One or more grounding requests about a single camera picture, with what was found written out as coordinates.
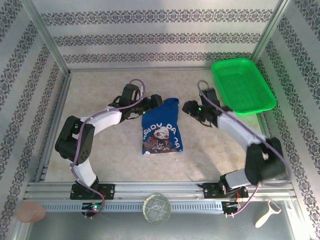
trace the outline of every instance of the floral border pattern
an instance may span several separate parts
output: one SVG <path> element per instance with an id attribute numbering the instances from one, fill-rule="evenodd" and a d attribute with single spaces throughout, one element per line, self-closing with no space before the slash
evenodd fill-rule
<path id="1" fill-rule="evenodd" d="M 320 6 L 315 0 L 294 0 L 300 13 L 320 41 Z"/>
<path id="2" fill-rule="evenodd" d="M 32 21 L 28 24 L 27 28 L 23 32 L 18 45 L 14 49 L 12 57 L 9 59 L 6 68 L 3 70 L 3 74 L 0 79 L 0 111 L 5 104 L 6 98 L 10 93 L 13 83 L 16 81 L 16 77 L 25 62 L 25 58 L 34 43 L 38 31 Z"/>
<path id="3" fill-rule="evenodd" d="M 277 26 L 320 109 L 320 74 L 286 16 Z"/>
<path id="4" fill-rule="evenodd" d="M 1 212 L 0 239 L 6 239 L 6 234 L 11 223 L 11 218 L 14 215 L 14 210 L 17 206 L 18 196 L 21 192 L 21 187 L 25 180 L 25 174 L 27 173 L 29 162 L 32 158 L 33 150 L 36 145 L 36 141 L 39 136 L 40 129 L 42 127 L 47 112 L 47 107 L 49 105 L 59 72 L 60 68 L 55 62 L 50 73 L 50 77 L 48 78 L 47 84 L 43 91 L 43 95 L 37 108 L 31 130 L 28 137 L 26 138 L 26 143 L 21 155 L 21 159 L 19 160 L 18 167 L 16 169 L 16 172 L 14 173 L 14 181 L 12 182 L 12 186 L 10 187 L 9 195 L 6 197 L 7 201 L 5 202 L 3 211 Z"/>
<path id="5" fill-rule="evenodd" d="M 9 123 L 9 126 L 5 131 L 6 135 L 3 137 L 2 143 L 0 145 L 0 180 L 2 179 L 2 174 L 6 170 L 8 159 L 10 158 L 11 152 L 13 151 L 13 146 L 16 144 L 16 139 L 19 135 L 20 127 L 25 120 L 25 116 L 29 109 L 32 97 L 35 93 L 49 55 L 50 51 L 47 45 L 44 44 L 34 64 L 29 79 L 24 87 L 20 100 L 16 106 L 16 110 L 13 113 L 13 117 L 11 119 L 12 121 Z"/>
<path id="6" fill-rule="evenodd" d="M 275 91 L 271 84 L 270 78 L 261 60 L 258 61 L 257 67 L 266 83 L 270 87 L 272 93 L 275 95 Z M 284 146 L 285 148 L 291 168 L 293 169 L 293 175 L 295 176 L 295 180 L 298 183 L 298 187 L 301 191 L 301 196 L 303 197 L 304 204 L 306 205 L 306 210 L 309 212 L 310 220 L 313 222 L 312 226 L 315 228 L 316 236 L 320 238 L 320 209 L 317 206 L 316 198 L 313 196 L 314 193 L 310 189 L 310 182 L 308 181 L 308 177 L 306 176 L 305 169 L 302 167 L 300 156 L 298 155 L 295 143 L 290 134 L 289 127 L 283 116 L 283 112 L 278 100 L 275 108 L 271 111 L 273 113 L 273 117 L 276 121 L 279 133 L 282 138 L 282 146 Z"/>
<path id="7" fill-rule="evenodd" d="M 250 58 L 250 52 L 139 52 L 63 55 L 67 64 L 220 61 Z"/>
<path id="8" fill-rule="evenodd" d="M 0 43 L 23 8 L 19 0 L 6 1 L 0 10 Z"/>
<path id="9" fill-rule="evenodd" d="M 49 26 L 135 23 L 266 23 L 272 9 L 162 9 L 42 13 Z"/>
<path id="10" fill-rule="evenodd" d="M 273 64 L 274 70 L 283 88 L 286 99 L 293 115 L 296 117 L 297 125 L 302 134 L 302 138 L 305 141 L 305 145 L 308 147 L 308 152 L 311 155 L 311 159 L 314 161 L 314 166 L 318 169 L 318 174 L 320 175 L 320 142 L 315 130 L 312 129 L 310 120 L 306 115 L 305 108 L 301 103 L 299 95 L 295 89 L 295 86 L 291 82 L 290 76 L 286 70 L 284 62 L 281 59 L 278 50 L 276 49 L 272 40 L 268 42 L 265 47 L 266 52 Z"/>
<path id="11" fill-rule="evenodd" d="M 260 33 L 141 33 L 55 36 L 58 47 L 122 44 L 256 44 Z"/>

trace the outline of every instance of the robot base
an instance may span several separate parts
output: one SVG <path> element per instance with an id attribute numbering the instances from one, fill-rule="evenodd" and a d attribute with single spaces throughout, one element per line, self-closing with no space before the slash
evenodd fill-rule
<path id="1" fill-rule="evenodd" d="M 245 186 L 229 189 L 229 191 L 226 192 L 222 190 L 221 183 L 219 182 L 204 182 L 203 184 L 198 184 L 198 186 L 203 189 L 204 199 L 237 198 L 237 193 L 241 198 L 249 197 L 248 190 Z"/>
<path id="2" fill-rule="evenodd" d="M 115 195 L 115 185 L 114 184 L 101 184 L 98 183 L 95 187 L 99 193 L 101 193 L 105 200 L 113 200 Z M 72 185 L 71 200 L 96 200 L 101 199 L 99 195 L 94 192 L 89 191 L 86 187 L 82 186 L 79 183 L 75 183 Z"/>

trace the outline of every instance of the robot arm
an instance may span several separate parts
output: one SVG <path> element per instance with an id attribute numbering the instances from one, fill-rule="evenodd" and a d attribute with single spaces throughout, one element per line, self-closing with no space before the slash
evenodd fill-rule
<path id="1" fill-rule="evenodd" d="M 113 102 L 105 108 L 105 110 L 112 111 L 106 111 L 94 118 L 91 118 L 91 116 L 80 118 L 69 116 L 66 119 L 54 148 L 60 153 L 61 157 L 66 159 L 69 163 L 72 163 L 75 159 L 80 128 L 85 122 L 81 135 L 79 155 L 76 164 L 73 167 L 73 170 L 78 177 L 78 182 L 83 182 L 95 190 L 98 187 L 99 179 L 93 172 L 89 161 L 93 138 L 96 134 L 112 125 L 119 124 L 124 120 L 129 119 L 131 114 L 138 114 L 138 116 L 140 116 L 144 112 L 156 108 L 163 103 L 162 98 L 159 95 L 154 94 L 151 96 L 151 100 L 145 97 L 139 104 L 133 107 L 114 110 L 115 108 L 123 108 L 132 105 L 141 95 L 142 90 L 136 85 L 127 84 L 123 89 L 122 95 L 117 96 Z"/>
<path id="2" fill-rule="evenodd" d="M 219 186 L 223 194 L 228 194 L 244 186 L 257 185 L 262 181 L 285 176 L 286 168 L 283 162 L 262 143 L 262 140 L 267 142 L 283 155 L 280 141 L 275 137 L 267 139 L 266 136 L 256 133 L 258 138 L 249 133 L 242 126 L 245 125 L 244 123 L 240 125 L 237 122 L 241 121 L 231 108 L 220 106 L 216 91 L 213 88 L 204 90 L 203 94 L 225 112 L 209 104 L 201 94 L 201 105 L 196 101 L 188 101 L 184 104 L 182 110 L 205 126 L 211 127 L 211 124 L 213 124 L 215 127 L 226 131 L 246 151 L 245 168 L 220 177 Z"/>

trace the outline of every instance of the metal frame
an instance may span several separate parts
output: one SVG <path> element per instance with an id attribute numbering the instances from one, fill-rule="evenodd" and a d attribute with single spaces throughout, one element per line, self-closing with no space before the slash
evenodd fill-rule
<path id="1" fill-rule="evenodd" d="M 51 127 L 48 129 L 48 137 L 47 137 L 48 141 L 44 146 L 44 150 L 43 150 L 44 154 L 42 155 L 42 158 L 39 160 L 40 163 L 39 163 L 38 171 L 34 178 L 35 182 L 40 182 L 42 180 L 42 175 L 45 175 L 44 167 L 49 165 L 50 157 L 55 145 L 55 139 L 58 132 L 60 119 L 65 107 L 65 102 L 68 95 L 71 79 L 72 79 L 72 73 L 65 76 L 65 80 L 63 80 L 62 82 L 63 86 L 62 86 L 60 95 L 57 96 L 58 99 L 56 99 L 56 101 L 58 102 L 53 112 L 53 120 L 52 120 Z"/>
<path id="2" fill-rule="evenodd" d="M 269 42 L 271 36 L 275 32 L 277 25 L 281 20 L 282 15 L 285 13 L 286 8 L 290 2 L 291 0 L 280 0 L 277 3 L 269 22 L 266 24 L 265 29 L 262 32 L 261 37 L 251 54 L 250 59 L 254 63 L 256 63 L 259 60 L 262 52 L 265 50 L 267 43 Z"/>
<path id="3" fill-rule="evenodd" d="M 23 197 L 23 202 L 34 201 L 46 206 L 49 212 L 72 212 L 70 205 L 80 206 L 82 203 L 91 201 L 70 200 L 70 191 L 73 182 L 39 182 L 42 180 L 43 171 L 46 170 L 45 166 L 48 165 L 50 156 L 54 147 L 54 141 L 58 132 L 59 122 L 64 109 L 65 101 L 67 98 L 70 82 L 72 79 L 72 73 L 75 72 L 92 72 L 92 71 L 154 71 L 160 68 L 113 68 L 113 69 L 78 69 L 70 71 L 67 67 L 65 60 L 63 59 L 53 37 L 51 36 L 47 26 L 45 25 L 41 15 L 39 14 L 33 0 L 21 0 L 23 6 L 26 8 L 32 21 L 37 27 L 39 33 L 43 37 L 48 48 L 52 52 L 55 60 L 62 69 L 63 74 L 67 78 L 64 81 L 61 95 L 58 99 L 57 107 L 54 112 L 53 123 L 48 133 L 48 141 L 44 146 L 44 155 L 41 159 L 39 171 L 36 174 L 37 182 L 30 182 L 26 187 L 26 191 Z M 251 55 L 251 60 L 257 62 L 261 53 L 265 49 L 266 44 L 275 31 L 278 22 L 280 21 L 286 7 L 290 0 L 280 0 L 277 4 L 270 21 L 264 29 L 262 36 L 256 45 Z M 208 67 L 166 67 L 161 70 L 208 70 Z M 268 136 L 268 128 L 262 114 L 257 114 L 258 122 L 260 124 L 261 132 Z M 234 199 L 205 199 L 203 189 L 198 187 L 198 184 L 203 184 L 207 181 L 173 181 L 173 182 L 101 182 L 103 184 L 113 183 L 115 184 L 114 200 L 108 200 L 107 205 L 131 205 L 140 206 L 145 199 L 153 193 L 160 193 L 166 196 L 173 204 L 199 204 L 205 206 L 207 203 L 220 203 L 221 201 L 234 201 Z M 271 183 L 278 183 L 279 186 L 263 185 L 256 193 L 253 201 L 266 201 L 272 198 L 274 201 L 285 201 L 285 207 L 288 214 L 295 219 L 299 219 L 295 222 L 297 224 L 303 223 L 303 215 L 297 201 L 296 193 L 294 191 L 291 182 L 285 182 L 281 180 L 271 181 Z M 255 186 L 248 186 L 248 193 L 251 196 L 255 190 Z M 118 212 L 126 212 L 129 209 L 117 209 Z M 201 209 L 210 212 L 212 209 Z M 29 230 L 29 223 L 16 222 L 12 240 L 25 239 Z"/>
<path id="4" fill-rule="evenodd" d="M 101 182 L 101 184 L 115 184 L 114 199 L 108 202 L 143 202 L 154 193 L 166 196 L 172 202 L 201 202 L 208 201 L 204 198 L 203 189 L 198 184 L 206 181 L 171 181 L 171 182 Z M 30 182 L 26 187 L 23 202 L 88 202 L 88 200 L 70 200 L 70 191 L 73 182 Z M 251 195 L 255 186 L 248 186 Z M 265 201 L 272 197 L 273 200 L 295 200 L 296 193 L 291 182 L 274 180 L 266 182 L 256 193 L 254 201 Z M 212 201 L 230 201 L 230 198 L 212 199 Z"/>
<path id="5" fill-rule="evenodd" d="M 28 13 L 29 17 L 31 18 L 33 24 L 35 25 L 36 29 L 40 33 L 41 37 L 44 40 L 44 43 L 49 48 L 51 54 L 53 55 L 55 61 L 59 65 L 63 75 L 66 77 L 69 75 L 69 68 L 67 66 L 67 63 L 62 56 L 61 52 L 59 51 L 59 48 L 50 34 L 44 20 L 42 19 L 35 3 L 33 0 L 21 0 L 21 3 L 23 7 L 25 8 L 26 12 Z"/>
<path id="6" fill-rule="evenodd" d="M 286 213 L 288 214 L 291 229 L 296 240 L 309 240 L 310 235 L 306 226 L 306 221 L 303 217 L 298 201 L 284 201 Z"/>

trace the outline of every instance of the white peeler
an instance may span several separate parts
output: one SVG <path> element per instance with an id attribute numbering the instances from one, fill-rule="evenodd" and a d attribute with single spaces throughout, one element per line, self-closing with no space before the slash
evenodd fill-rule
<path id="1" fill-rule="evenodd" d="M 271 199 L 268 201 L 269 210 L 268 212 L 260 217 L 260 219 L 255 223 L 256 228 L 260 228 L 265 222 L 268 220 L 268 218 L 271 216 L 271 214 L 279 214 L 281 212 L 281 208 L 275 204 Z"/>

